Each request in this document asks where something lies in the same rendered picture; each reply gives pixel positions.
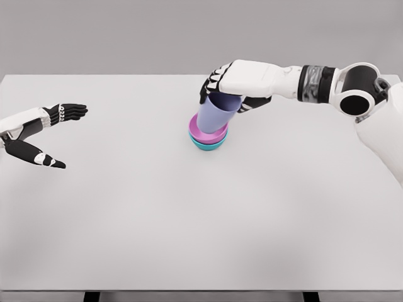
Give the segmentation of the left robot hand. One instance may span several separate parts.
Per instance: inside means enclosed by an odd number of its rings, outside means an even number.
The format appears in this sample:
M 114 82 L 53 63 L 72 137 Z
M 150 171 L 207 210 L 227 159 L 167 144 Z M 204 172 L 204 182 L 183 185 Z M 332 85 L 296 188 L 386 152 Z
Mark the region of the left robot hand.
M 58 123 L 80 120 L 87 112 L 84 104 L 61 103 L 8 116 L 0 120 L 0 148 L 5 149 L 7 154 L 34 165 L 65 169 L 65 163 L 25 140 Z

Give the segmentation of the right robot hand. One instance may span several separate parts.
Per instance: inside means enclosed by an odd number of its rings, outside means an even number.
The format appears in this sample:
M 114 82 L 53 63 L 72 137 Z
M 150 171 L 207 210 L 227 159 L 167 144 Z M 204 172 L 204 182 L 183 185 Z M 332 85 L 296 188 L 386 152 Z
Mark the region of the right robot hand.
M 237 59 L 207 77 L 200 90 L 200 104 L 213 93 L 221 92 L 242 97 L 237 112 L 244 113 L 269 103 L 284 76 L 284 68 L 277 65 Z

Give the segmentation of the lavender cup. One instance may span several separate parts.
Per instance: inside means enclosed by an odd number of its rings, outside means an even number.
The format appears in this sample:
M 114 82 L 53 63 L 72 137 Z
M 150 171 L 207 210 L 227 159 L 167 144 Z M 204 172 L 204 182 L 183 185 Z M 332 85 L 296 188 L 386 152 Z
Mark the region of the lavender cup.
M 213 133 L 223 127 L 240 109 L 240 96 L 222 92 L 211 92 L 200 105 L 197 118 L 198 128 Z

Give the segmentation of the pink bowl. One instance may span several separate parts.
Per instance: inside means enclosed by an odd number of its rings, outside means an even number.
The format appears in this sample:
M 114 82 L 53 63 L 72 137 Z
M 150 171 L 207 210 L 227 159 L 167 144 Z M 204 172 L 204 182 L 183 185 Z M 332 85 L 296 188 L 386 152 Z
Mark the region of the pink bowl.
M 196 113 L 192 116 L 188 124 L 188 132 L 190 133 L 191 138 L 204 145 L 213 145 L 224 141 L 228 132 L 228 123 L 213 133 L 205 133 L 198 128 L 197 118 L 198 114 Z

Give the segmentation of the teal bowl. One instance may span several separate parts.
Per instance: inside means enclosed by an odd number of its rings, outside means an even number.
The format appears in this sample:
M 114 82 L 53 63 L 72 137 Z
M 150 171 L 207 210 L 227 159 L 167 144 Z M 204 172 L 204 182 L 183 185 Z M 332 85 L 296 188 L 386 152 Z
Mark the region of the teal bowl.
M 226 140 L 228 131 L 218 131 L 217 133 L 203 133 L 202 131 L 192 132 L 188 130 L 193 144 L 203 151 L 218 149 Z

